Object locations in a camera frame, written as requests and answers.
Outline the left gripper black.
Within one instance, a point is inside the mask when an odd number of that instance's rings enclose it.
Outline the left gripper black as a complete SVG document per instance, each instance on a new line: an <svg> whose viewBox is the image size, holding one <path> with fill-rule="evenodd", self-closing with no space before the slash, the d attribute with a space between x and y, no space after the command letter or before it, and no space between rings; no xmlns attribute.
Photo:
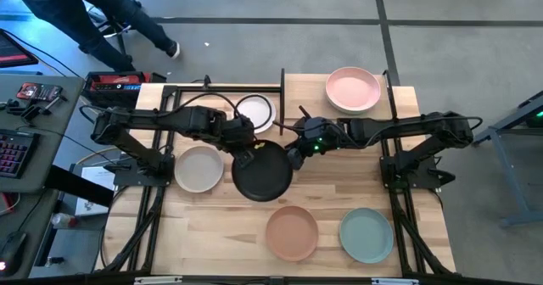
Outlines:
<svg viewBox="0 0 543 285"><path fill-rule="evenodd" d="M232 156L234 164L238 168L247 167L255 159L251 149L244 148L255 140L254 130L254 124L245 115L234 117L221 124L218 148L220 150L236 150L232 152Z"/></svg>

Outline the black plate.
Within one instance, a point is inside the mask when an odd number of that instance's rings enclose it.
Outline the black plate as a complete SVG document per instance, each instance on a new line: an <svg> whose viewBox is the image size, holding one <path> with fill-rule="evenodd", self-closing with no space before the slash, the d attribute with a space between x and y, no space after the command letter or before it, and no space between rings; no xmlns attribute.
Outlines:
<svg viewBox="0 0 543 285"><path fill-rule="evenodd" d="M282 196L293 178L293 168L286 151L276 142L252 142L255 159L247 167L238 168L232 163L232 180L239 192L256 202L269 202Z"/></svg>

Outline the beige plate stack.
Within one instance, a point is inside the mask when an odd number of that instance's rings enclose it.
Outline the beige plate stack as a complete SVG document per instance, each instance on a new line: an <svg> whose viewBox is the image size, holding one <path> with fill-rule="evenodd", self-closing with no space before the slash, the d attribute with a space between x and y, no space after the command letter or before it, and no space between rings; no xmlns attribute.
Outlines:
<svg viewBox="0 0 543 285"><path fill-rule="evenodd" d="M254 133L259 134L271 128L277 116L275 104L266 96L252 93L238 100L237 111L248 117L254 125Z"/></svg>

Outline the pink plate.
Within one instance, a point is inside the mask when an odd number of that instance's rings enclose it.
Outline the pink plate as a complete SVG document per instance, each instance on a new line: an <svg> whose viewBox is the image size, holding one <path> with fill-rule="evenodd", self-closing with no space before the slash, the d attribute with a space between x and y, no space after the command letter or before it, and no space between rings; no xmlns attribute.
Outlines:
<svg viewBox="0 0 543 285"><path fill-rule="evenodd" d="M375 105L382 92L378 78L358 67L336 69L328 76L324 89L329 103L345 107Z"/></svg>

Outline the terracotta plate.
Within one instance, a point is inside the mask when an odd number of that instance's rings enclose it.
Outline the terracotta plate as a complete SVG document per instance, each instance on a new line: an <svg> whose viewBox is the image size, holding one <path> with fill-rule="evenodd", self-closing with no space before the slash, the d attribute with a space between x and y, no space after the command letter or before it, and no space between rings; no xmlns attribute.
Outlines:
<svg viewBox="0 0 543 285"><path fill-rule="evenodd" d="M318 225L313 215L299 206L276 210L266 224L266 246L281 260L297 262L316 249Z"/></svg>

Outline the teal plate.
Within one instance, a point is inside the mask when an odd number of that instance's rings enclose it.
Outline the teal plate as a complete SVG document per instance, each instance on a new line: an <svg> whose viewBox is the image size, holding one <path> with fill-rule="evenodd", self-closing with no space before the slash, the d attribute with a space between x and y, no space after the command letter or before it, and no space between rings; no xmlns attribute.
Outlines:
<svg viewBox="0 0 543 285"><path fill-rule="evenodd" d="M339 239L344 251L364 264L382 262L394 246L394 233L388 220L369 208L353 209L344 216Z"/></svg>

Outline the red black equipment box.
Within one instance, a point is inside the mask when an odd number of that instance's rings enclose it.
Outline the red black equipment box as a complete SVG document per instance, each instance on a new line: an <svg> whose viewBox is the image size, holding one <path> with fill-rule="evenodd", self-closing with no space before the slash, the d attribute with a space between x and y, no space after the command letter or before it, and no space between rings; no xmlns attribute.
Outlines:
<svg viewBox="0 0 543 285"><path fill-rule="evenodd" d="M166 83L166 77L157 73L90 72L82 96L100 108L135 108L143 84Z"/></svg>

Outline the white paper box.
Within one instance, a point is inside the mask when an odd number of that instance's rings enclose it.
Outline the white paper box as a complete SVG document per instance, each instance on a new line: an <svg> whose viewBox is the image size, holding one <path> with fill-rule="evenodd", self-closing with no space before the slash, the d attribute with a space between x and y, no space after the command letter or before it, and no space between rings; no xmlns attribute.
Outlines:
<svg viewBox="0 0 543 285"><path fill-rule="evenodd" d="M106 187L112 191L118 190L114 185L115 174L104 169L102 166L76 165L74 173L101 187ZM75 216L101 215L106 214L108 211L109 209L105 206L95 204L84 198L78 198Z"/></svg>

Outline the clear plastic bottle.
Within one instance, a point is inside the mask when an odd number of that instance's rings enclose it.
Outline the clear plastic bottle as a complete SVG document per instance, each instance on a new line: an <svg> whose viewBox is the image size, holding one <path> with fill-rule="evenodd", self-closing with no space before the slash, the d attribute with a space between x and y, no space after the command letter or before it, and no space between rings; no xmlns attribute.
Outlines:
<svg viewBox="0 0 543 285"><path fill-rule="evenodd" d="M51 224L55 229L66 229L75 227L78 223L78 220L73 215L68 215L65 213L55 213L51 217Z"/></svg>

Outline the grey desk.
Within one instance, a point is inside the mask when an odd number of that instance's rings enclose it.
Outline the grey desk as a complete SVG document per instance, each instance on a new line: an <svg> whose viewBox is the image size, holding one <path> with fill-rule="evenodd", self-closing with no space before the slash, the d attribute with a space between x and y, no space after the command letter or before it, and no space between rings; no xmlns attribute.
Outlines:
<svg viewBox="0 0 543 285"><path fill-rule="evenodd" d="M0 101L14 98L25 83L60 86L67 100L53 106L50 115L39 115L32 121L41 136L23 176L20 179L0 177L0 192L15 192L20 196L14 212L0 216L0 247L11 232L26 233L21 265L12 276L0 277L2 282L27 278L34 265L59 196L58 191L46 189L44 183L84 85L77 77L0 75Z"/></svg>

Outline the red black handheld device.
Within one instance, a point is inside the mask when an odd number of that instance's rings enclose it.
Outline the red black handheld device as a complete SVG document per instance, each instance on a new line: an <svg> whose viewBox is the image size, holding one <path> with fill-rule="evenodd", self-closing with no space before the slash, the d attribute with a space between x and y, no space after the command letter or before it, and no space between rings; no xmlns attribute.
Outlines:
<svg viewBox="0 0 543 285"><path fill-rule="evenodd" d="M16 97L22 100L51 103L61 95L62 91L61 86L26 82L17 91Z"/></svg>

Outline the black keyboard red backlight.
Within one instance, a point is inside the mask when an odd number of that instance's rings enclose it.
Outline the black keyboard red backlight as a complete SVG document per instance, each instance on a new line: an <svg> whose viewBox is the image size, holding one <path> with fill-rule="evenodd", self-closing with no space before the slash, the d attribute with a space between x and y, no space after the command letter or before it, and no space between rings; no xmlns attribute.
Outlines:
<svg viewBox="0 0 543 285"><path fill-rule="evenodd" d="M31 160L40 134L0 129L0 177L20 179Z"/></svg>

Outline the person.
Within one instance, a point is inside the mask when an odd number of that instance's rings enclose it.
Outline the person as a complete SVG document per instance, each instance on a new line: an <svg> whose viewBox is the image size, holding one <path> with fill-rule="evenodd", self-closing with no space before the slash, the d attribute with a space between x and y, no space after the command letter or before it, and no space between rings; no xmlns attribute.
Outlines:
<svg viewBox="0 0 543 285"><path fill-rule="evenodd" d="M122 20L150 40L156 48L176 59L181 54L177 41L168 37L133 0L22 0L40 20L62 31L95 59L118 72L134 71L131 60L115 49L93 24L85 2Z"/></svg>

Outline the black aluminium rig frame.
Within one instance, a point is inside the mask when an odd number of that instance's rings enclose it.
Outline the black aluminium rig frame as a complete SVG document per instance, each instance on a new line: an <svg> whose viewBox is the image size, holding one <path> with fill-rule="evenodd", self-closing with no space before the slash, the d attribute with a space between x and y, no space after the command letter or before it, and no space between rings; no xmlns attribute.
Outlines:
<svg viewBox="0 0 543 285"><path fill-rule="evenodd" d="M312 116L342 115L326 99L328 75L284 75L281 86L211 84L233 103L246 93L260 92L292 125L302 105ZM257 203L246 199L232 182L232 156L225 162L221 181L210 191L189 193L172 182L165 189L160 213L152 275L273 276L273 277L400 277L396 242L387 258L377 264L362 264L343 250L339 226L350 210L367 207L379 211L393 224L389 194L381 182L378 160L381 145L362 151L341 150L316 155L296 171L289 190L279 199ZM105 228L104 256L112 264L133 234L142 199L142 187L130 187L116 200ZM412 202L418 231L434 255L455 271L445 219L436 196L413 190ZM281 260L266 247L266 223L274 211L295 205L309 210L316 219L319 239L316 250L298 262Z"/></svg>

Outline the black clamp mount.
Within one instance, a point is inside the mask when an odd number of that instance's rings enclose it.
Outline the black clamp mount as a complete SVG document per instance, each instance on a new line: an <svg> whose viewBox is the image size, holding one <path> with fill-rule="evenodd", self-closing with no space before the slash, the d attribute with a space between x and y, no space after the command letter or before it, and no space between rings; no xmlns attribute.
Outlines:
<svg viewBox="0 0 543 285"><path fill-rule="evenodd" d="M67 102L64 96L58 96L45 107L39 106L36 100L31 100L25 107L14 99L7 102L0 102L0 111L6 110L10 115L18 115L23 121L30 123L38 115L50 115L51 108L60 102Z"/></svg>

